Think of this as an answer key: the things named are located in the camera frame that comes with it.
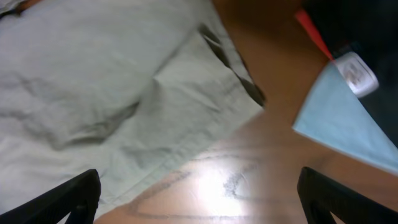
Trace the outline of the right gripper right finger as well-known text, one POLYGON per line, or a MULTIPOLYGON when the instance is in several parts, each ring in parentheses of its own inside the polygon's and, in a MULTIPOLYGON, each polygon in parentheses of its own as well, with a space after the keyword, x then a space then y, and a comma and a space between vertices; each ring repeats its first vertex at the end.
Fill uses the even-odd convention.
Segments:
POLYGON ((298 196, 309 224, 395 224, 397 212, 387 208, 310 167, 303 167, 298 196))

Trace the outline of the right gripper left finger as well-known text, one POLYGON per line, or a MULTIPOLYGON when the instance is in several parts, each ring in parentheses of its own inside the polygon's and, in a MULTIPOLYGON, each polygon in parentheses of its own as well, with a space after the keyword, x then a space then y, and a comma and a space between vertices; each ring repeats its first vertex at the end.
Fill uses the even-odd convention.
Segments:
POLYGON ((97 170, 89 169, 56 188, 1 215, 1 223, 92 224, 99 205, 101 182, 97 170))

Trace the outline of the khaki cargo shorts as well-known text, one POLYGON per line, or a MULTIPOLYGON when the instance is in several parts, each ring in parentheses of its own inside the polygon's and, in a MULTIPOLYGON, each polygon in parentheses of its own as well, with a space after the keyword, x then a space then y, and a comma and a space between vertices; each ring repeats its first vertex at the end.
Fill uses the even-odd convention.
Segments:
POLYGON ((210 1, 42 1, 1 19, 1 211, 96 169, 98 215, 264 97, 210 1))

